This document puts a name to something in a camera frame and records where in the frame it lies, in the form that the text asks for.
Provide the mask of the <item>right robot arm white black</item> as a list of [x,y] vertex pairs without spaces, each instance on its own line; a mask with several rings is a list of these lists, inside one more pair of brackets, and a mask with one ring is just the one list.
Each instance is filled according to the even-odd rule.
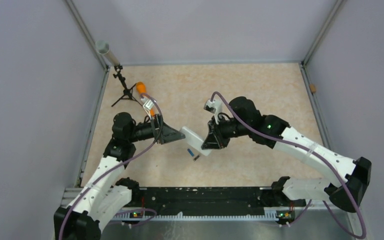
[[281,177],[271,185],[277,205],[312,199],[330,201],[343,211],[356,213],[352,201],[360,206],[370,184],[370,160],[352,159],[331,151],[298,132],[287,121],[261,114],[254,102],[244,96],[234,98],[228,105],[233,117],[222,111],[221,100],[208,99],[205,103],[204,110],[213,117],[207,124],[203,150],[221,150],[228,146],[230,139],[248,136],[257,144],[289,154],[322,175],[316,179]]

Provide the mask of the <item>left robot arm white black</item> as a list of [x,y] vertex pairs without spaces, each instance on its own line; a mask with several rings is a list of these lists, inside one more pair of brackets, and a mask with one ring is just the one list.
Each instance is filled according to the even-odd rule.
[[139,191],[114,183],[127,165],[141,156],[135,153],[134,143],[148,139],[163,145],[183,140],[185,135],[164,123],[160,114],[139,123],[127,112],[114,117],[111,139],[92,177],[67,206],[60,206],[54,213],[57,240],[99,240],[122,207],[140,202]]

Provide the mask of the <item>white remote control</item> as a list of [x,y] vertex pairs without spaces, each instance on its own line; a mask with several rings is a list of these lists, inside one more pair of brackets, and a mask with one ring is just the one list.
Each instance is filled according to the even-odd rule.
[[202,146],[204,144],[204,139],[198,135],[193,130],[189,129],[186,126],[183,126],[180,129],[180,132],[185,135],[185,140],[188,145],[190,145],[192,148],[194,148],[196,151],[198,151],[200,154],[204,156],[209,156],[212,152],[211,149],[203,149]]

